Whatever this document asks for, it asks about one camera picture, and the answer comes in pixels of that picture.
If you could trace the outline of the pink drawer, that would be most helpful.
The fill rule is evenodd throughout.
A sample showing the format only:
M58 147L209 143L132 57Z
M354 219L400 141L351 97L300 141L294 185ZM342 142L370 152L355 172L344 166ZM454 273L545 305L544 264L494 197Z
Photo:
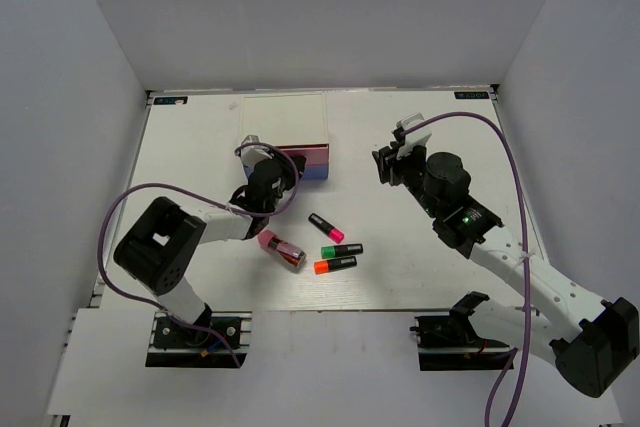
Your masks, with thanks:
M328 144L281 145L278 149L289 157L304 157L307 165L328 165L330 148Z

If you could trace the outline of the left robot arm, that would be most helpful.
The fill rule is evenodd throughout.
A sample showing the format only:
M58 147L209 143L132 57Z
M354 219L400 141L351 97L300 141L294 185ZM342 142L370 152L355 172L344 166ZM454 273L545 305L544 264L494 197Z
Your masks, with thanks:
M178 318L177 334L199 346L211 334L211 309L185 279L190 261L201 244L249 240L263 231L283 193L291 190L306 167L300 155L290 160L275 155L257 162L247 183L232 194L230 204L242 209L210 211L182 208L158 197L124 235L114 261L142 284L156 301Z

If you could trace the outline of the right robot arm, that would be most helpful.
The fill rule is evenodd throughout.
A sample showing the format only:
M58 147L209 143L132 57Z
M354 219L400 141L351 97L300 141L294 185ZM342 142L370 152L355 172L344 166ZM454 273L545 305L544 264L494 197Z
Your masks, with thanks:
M623 297L610 302L586 290L526 252L501 219L470 195L471 176L460 157L427 154L423 146L403 156L396 142L372 156L381 183L405 187L447 247L497 276L532 307L526 315L472 291L449 310L447 330L459 343L527 346L591 398L600 397L638 357L638 309Z

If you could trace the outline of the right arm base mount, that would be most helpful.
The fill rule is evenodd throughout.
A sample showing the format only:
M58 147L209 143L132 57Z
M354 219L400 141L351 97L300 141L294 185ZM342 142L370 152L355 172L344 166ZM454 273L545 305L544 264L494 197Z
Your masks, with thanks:
M409 328L422 372L500 371L511 348L456 330L449 315L417 316Z

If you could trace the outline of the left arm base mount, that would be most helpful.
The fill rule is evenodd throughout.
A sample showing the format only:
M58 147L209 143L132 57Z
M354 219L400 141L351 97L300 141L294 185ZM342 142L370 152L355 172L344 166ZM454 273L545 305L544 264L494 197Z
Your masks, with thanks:
M148 368L236 369L249 352L251 312L214 312L209 328L233 349L238 362L213 334L185 329L157 313L152 324L145 366Z

